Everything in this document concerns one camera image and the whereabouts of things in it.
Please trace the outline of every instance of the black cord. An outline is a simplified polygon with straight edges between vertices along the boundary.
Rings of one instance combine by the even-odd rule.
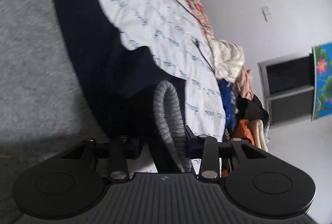
[[[191,16],[193,16],[195,19],[197,19],[197,21],[198,21],[199,24],[202,26],[202,28],[203,28],[203,30],[204,30],[204,32],[205,32],[204,35],[205,35],[206,41],[209,43],[209,40],[208,40],[208,38],[207,38],[207,36],[206,36],[206,30],[205,30],[205,27],[204,27],[204,25],[200,22],[200,20],[199,20],[197,17],[195,17],[195,15],[192,14],[192,12],[190,12],[185,6],[183,6],[182,3],[180,3],[178,0],[175,0],[175,1],[176,1],[180,6],[182,6],[182,7],[185,9],[185,11],[187,11]],[[198,41],[198,39],[196,39],[196,42],[194,42],[194,43],[195,43],[195,46],[198,48],[200,54],[202,55],[202,57],[203,57],[204,60],[206,61],[206,63],[209,65],[209,67],[210,67],[211,71],[213,72],[213,74],[215,74],[215,71],[213,70],[213,68],[212,68],[212,66],[210,65],[209,61],[205,58],[205,56],[203,55],[202,51],[200,50],[200,45],[199,45],[199,41]]]

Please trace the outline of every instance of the white bed sheet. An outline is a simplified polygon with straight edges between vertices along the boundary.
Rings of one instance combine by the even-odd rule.
[[[148,46],[155,63],[167,73],[186,79],[186,124],[195,135],[222,141],[225,111],[214,74],[193,44],[197,39],[205,58],[210,49],[185,0],[99,0],[109,21],[122,32],[129,50]],[[193,161],[195,169],[199,161]]]

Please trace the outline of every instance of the pink cloth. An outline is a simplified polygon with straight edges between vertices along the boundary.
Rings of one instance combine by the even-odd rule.
[[[246,98],[249,100],[253,100],[254,98],[254,91],[252,89],[252,75],[251,70],[246,69],[244,66],[240,70],[240,74],[236,79],[236,86],[239,95],[242,98]]]

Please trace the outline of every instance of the gray knit cuff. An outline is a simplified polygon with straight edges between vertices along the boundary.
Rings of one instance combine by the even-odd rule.
[[[182,172],[189,172],[192,163],[186,157],[186,135],[179,98],[170,82],[158,84],[153,97],[153,113],[159,134],[175,164]]]

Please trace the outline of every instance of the wall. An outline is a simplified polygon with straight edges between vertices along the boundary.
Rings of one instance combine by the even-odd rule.
[[[253,87],[260,99],[258,62],[309,51],[313,45],[332,41],[332,0],[201,1],[215,36],[243,46],[245,65],[253,70]],[[273,19],[269,22],[263,18],[263,6],[270,8]],[[272,129],[271,138],[273,154],[314,178],[317,195],[310,214],[321,224],[331,224],[332,117]]]

